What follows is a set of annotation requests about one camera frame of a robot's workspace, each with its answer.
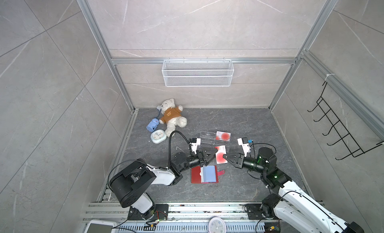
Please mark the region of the red leather card holder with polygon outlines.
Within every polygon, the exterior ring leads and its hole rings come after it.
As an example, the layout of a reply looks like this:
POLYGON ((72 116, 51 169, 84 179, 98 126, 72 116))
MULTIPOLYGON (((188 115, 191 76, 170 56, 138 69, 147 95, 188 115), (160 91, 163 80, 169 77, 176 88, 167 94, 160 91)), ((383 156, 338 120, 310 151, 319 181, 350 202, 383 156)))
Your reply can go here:
POLYGON ((217 166, 194 167, 191 169, 192 184, 211 184, 218 183, 219 176, 223 175, 225 170, 218 171, 217 166))

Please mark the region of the white tablet device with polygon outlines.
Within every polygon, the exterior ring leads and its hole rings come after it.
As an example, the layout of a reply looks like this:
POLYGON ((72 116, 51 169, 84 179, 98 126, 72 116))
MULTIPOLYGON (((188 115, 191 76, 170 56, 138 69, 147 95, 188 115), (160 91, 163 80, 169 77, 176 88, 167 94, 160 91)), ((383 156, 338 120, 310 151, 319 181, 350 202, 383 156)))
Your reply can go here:
POLYGON ((116 222, 91 220, 85 228, 85 233, 118 233, 116 226, 116 222))

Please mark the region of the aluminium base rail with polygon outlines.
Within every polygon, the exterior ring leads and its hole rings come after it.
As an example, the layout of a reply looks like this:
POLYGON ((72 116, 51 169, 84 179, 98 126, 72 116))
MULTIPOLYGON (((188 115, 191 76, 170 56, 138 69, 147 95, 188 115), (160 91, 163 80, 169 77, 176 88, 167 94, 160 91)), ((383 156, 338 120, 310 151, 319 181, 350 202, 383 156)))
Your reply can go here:
POLYGON ((213 217, 224 220, 227 233, 299 232, 287 222, 263 218, 261 203, 159 203, 152 219, 138 214, 128 219, 131 208, 123 209, 116 202, 90 203, 81 214, 83 223, 91 220, 116 222, 119 233, 208 233, 213 217))

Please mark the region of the pink white credit card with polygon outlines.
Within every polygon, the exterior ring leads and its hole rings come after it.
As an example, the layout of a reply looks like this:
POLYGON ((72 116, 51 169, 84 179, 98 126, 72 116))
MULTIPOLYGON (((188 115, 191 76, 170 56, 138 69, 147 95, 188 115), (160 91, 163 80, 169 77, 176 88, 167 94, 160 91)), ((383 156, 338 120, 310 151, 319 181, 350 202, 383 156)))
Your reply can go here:
POLYGON ((224 141, 224 142, 229 142, 231 139, 231 133, 227 132, 216 132, 216 140, 217 141, 224 141))
POLYGON ((216 147, 216 162, 217 164, 226 164, 228 161, 224 158, 224 155, 227 154, 226 146, 216 147))

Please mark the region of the light blue alarm clock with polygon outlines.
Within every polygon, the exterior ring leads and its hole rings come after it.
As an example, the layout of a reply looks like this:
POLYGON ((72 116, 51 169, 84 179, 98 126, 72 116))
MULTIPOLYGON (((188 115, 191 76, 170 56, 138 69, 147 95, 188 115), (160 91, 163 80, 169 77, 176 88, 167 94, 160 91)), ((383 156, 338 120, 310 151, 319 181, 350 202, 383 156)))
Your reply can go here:
POLYGON ((156 130, 151 133, 150 138, 154 144, 159 144, 164 142, 167 139, 167 136, 164 130, 156 130))

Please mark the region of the white round clock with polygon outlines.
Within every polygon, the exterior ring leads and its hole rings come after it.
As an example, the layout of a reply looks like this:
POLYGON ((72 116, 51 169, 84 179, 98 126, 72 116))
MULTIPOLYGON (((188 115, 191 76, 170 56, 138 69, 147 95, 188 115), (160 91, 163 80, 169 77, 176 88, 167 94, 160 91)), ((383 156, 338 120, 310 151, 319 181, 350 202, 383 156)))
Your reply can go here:
POLYGON ((209 222, 208 231, 209 233, 226 233, 226 223, 219 217, 213 217, 209 222))

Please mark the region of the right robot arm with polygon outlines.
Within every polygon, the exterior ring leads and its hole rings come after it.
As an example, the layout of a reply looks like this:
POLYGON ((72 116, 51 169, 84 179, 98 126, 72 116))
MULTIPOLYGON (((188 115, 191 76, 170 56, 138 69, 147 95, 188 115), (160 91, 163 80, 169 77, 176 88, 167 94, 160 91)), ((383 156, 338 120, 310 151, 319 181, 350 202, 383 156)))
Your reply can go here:
POLYGON ((339 218, 303 191, 277 167, 277 156, 271 148, 261 147, 255 158, 244 153, 226 154, 223 158, 238 169, 259 173, 261 181, 271 190, 262 201, 264 219, 276 217, 301 233, 364 232, 357 223, 339 218))

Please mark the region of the clear acrylic card stand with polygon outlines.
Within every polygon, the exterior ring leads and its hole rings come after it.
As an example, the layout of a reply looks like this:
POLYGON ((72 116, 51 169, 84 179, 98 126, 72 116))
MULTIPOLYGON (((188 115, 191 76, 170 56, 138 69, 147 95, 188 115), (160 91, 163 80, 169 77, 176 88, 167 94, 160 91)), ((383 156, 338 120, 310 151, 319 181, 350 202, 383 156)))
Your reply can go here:
POLYGON ((202 150, 202 148, 216 148, 218 146, 226 146, 226 151, 227 152, 230 151, 230 142, 217 141, 216 133, 201 131, 200 139, 201 139, 201 145, 199 146, 200 150, 202 150))

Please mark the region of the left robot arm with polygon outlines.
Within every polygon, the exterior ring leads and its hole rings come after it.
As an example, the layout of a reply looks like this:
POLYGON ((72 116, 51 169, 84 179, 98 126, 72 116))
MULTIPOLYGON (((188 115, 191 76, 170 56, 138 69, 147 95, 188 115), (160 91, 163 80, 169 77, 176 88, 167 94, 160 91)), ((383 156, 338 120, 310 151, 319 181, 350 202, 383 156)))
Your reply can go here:
POLYGON ((129 220, 132 220, 135 214, 149 220, 160 209, 146 193, 151 185, 175 185, 183 178, 183 171, 206 167, 215 158, 215 153, 209 154, 199 150, 190 151, 188 155, 179 152, 169 157, 169 166, 166 168, 149 165, 143 159, 132 160, 130 165, 113 177, 108 176, 108 187, 122 208, 129 207, 133 211, 128 215, 129 220))

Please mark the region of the blue small bottle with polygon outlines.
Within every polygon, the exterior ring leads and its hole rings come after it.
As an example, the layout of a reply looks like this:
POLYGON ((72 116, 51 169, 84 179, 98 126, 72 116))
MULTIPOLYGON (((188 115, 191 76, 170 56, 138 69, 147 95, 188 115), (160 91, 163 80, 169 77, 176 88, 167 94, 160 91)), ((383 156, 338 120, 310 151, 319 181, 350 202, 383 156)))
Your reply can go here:
POLYGON ((159 120, 154 118, 150 121, 150 123, 147 125, 146 129, 149 131, 149 132, 154 132, 158 125, 160 124, 159 120))

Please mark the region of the white teddy bear orange shirt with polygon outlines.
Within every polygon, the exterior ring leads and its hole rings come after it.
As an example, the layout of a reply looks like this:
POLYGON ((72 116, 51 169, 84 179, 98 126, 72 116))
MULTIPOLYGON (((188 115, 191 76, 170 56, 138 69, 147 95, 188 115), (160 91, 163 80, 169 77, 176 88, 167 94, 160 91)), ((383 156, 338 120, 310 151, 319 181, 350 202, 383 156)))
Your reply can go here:
POLYGON ((160 111, 163 116, 159 119, 159 122, 162 125, 167 125, 165 130, 167 138, 176 130, 176 127, 184 128, 187 126, 188 121, 182 116, 183 110, 183 106, 176 106, 174 98, 167 99, 161 104, 160 111))

